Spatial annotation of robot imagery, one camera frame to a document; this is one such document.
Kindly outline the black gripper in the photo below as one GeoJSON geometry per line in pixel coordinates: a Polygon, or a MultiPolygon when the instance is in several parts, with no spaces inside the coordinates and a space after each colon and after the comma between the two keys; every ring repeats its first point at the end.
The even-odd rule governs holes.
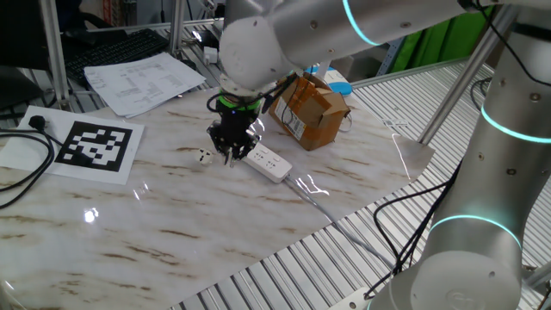
{"type": "Polygon", "coordinates": [[[258,136],[252,136],[241,144],[236,144],[232,148],[226,143],[225,138],[248,138],[247,130],[257,119],[258,112],[253,109],[228,108],[225,105],[219,105],[217,111],[220,114],[220,124],[211,124],[207,129],[214,148],[223,156],[224,165],[230,160],[230,166],[233,167],[238,161],[243,160],[255,148],[259,142],[258,136]]]}

